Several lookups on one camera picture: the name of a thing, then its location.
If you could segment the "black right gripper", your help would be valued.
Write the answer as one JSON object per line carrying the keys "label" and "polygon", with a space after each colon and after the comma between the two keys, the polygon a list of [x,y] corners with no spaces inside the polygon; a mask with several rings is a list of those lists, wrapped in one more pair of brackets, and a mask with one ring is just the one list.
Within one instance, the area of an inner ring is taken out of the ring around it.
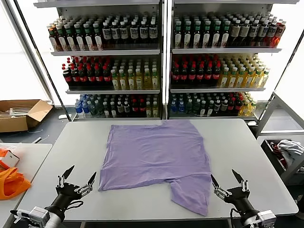
{"label": "black right gripper", "polygon": [[248,200],[250,195],[248,180],[242,178],[242,176],[232,169],[232,173],[235,176],[240,187],[234,187],[228,190],[222,189],[213,175],[211,175],[212,185],[214,187],[214,193],[219,198],[224,198],[224,201],[228,204],[234,205],[235,209],[240,215],[256,214],[256,210]]}

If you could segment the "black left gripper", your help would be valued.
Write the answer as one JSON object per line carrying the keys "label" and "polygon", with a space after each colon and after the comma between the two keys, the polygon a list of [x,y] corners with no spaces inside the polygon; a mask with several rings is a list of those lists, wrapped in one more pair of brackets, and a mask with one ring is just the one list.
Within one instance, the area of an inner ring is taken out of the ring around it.
{"label": "black left gripper", "polygon": [[96,172],[88,180],[87,184],[79,187],[74,184],[65,183],[66,179],[74,169],[74,165],[65,170],[62,175],[58,175],[58,184],[56,186],[57,197],[52,202],[51,206],[61,211],[66,211],[72,208],[72,205],[81,202],[82,195],[87,195],[93,190]]}

